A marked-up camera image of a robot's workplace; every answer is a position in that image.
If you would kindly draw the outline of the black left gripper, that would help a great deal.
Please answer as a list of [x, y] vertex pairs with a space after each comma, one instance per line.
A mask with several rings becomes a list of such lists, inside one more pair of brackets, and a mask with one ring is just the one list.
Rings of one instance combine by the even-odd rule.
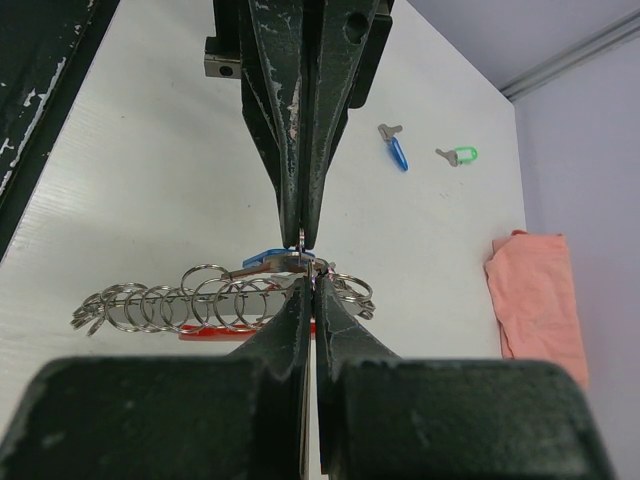
[[206, 38], [204, 72], [241, 77], [257, 99], [275, 147], [265, 164], [277, 173], [282, 243], [300, 229], [303, 55], [314, 54], [306, 114], [305, 246], [319, 230], [323, 192], [338, 124], [365, 105], [393, 20], [391, 1], [215, 1], [215, 34]]

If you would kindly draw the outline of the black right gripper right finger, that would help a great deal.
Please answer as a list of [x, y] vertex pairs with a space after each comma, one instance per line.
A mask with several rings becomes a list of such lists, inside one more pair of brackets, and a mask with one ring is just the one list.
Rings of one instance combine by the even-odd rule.
[[611, 479], [578, 384], [543, 361], [403, 359], [316, 283], [322, 472], [332, 479]]

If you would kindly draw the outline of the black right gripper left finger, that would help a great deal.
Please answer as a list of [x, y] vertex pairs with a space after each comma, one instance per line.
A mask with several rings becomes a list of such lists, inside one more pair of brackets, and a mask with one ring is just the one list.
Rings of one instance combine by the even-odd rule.
[[304, 479], [312, 286], [225, 356], [67, 357], [28, 385], [5, 479]]

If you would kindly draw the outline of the metal key organizer red handle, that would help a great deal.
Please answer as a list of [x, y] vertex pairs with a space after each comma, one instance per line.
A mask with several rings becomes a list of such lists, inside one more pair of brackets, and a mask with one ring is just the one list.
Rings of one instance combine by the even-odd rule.
[[284, 306], [295, 281], [322, 276], [333, 282], [338, 300], [360, 320], [374, 317], [373, 289], [318, 258], [304, 273], [261, 274], [222, 279], [228, 270], [205, 263], [188, 269], [176, 286], [117, 283], [91, 294], [73, 311], [70, 326], [92, 336], [104, 325], [124, 333], [172, 333], [183, 339], [240, 339], [265, 325]]

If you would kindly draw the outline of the key with dark blue tag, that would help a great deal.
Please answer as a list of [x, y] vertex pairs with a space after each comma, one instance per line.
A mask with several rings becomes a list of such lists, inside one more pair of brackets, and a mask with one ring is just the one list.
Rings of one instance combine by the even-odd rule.
[[318, 258], [306, 250], [306, 235], [299, 229], [297, 244], [292, 248], [272, 248], [255, 254], [242, 262], [238, 270], [222, 274], [225, 280], [240, 280], [261, 274], [304, 273], [313, 269]]

